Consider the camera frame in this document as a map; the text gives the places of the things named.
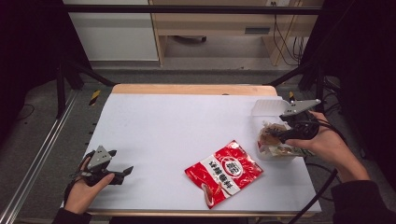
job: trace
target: wooden desk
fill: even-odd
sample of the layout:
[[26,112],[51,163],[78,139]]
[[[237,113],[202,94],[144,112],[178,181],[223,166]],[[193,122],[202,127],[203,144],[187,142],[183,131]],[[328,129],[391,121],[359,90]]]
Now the wooden desk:
[[[87,152],[100,145],[116,149],[117,156],[108,169],[121,171],[133,165],[134,170],[121,186],[106,187],[89,212],[101,216],[294,216],[315,190],[301,158],[268,162],[259,161],[255,155],[258,131],[251,127],[249,111],[263,97],[276,98],[274,87],[117,85],[107,99]],[[209,210],[204,194],[184,169],[233,139],[264,174]],[[306,216],[317,212],[318,203]]]
[[[194,5],[194,6],[268,6],[270,0],[149,0],[151,5]],[[284,7],[321,7],[323,0],[289,0]],[[280,51],[274,41],[274,15],[225,15],[225,14],[151,14],[154,34],[159,53],[160,64],[166,51],[166,40],[169,35],[258,35],[262,36],[273,65],[282,60]],[[278,15],[276,23],[279,32],[288,42],[291,36],[310,36],[318,16],[310,15]],[[261,30],[256,34],[248,28]],[[275,40],[282,53],[286,46],[279,32],[275,32]]]

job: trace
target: black horizontal bar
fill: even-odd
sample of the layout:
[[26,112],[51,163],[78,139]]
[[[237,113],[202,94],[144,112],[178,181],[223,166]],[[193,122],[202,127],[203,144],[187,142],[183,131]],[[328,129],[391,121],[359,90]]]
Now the black horizontal bar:
[[146,5],[44,5],[46,9],[86,13],[194,13],[194,14],[276,14],[320,15],[334,13],[321,7],[231,7],[231,6],[146,6]]

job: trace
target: hand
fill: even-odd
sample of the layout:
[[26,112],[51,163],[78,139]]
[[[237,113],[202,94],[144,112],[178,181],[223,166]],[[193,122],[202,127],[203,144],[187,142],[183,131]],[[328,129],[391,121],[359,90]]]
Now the hand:
[[[90,158],[87,158],[87,160],[84,161],[81,170],[84,170],[89,160]],[[96,195],[111,182],[111,180],[114,178],[114,174],[109,174],[105,176],[92,187],[88,186],[80,176],[78,176],[77,178],[80,179],[70,190],[70,194],[67,198],[64,210],[82,215],[83,213],[85,213],[85,211],[87,211],[88,207],[93,202],[93,199],[96,197]]]
[[[311,113],[319,122],[328,122],[323,114]],[[343,182],[370,179],[366,169],[353,155],[340,135],[327,127],[320,126],[318,134],[311,140],[289,139],[286,144],[292,147],[309,149],[323,160],[334,165]]]

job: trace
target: red snack bag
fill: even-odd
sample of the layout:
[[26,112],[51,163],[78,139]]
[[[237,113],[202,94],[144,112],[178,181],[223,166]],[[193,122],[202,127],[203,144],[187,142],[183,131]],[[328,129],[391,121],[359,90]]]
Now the red snack bag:
[[192,182],[204,191],[209,208],[235,195],[262,172],[235,140],[185,170]]

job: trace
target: circular logo on bag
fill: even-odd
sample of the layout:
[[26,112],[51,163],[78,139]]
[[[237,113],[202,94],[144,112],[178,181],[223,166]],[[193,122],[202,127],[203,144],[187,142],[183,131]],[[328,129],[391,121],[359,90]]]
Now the circular logo on bag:
[[242,164],[234,157],[224,157],[221,160],[221,165],[227,175],[230,175],[233,178],[237,178],[242,175]]

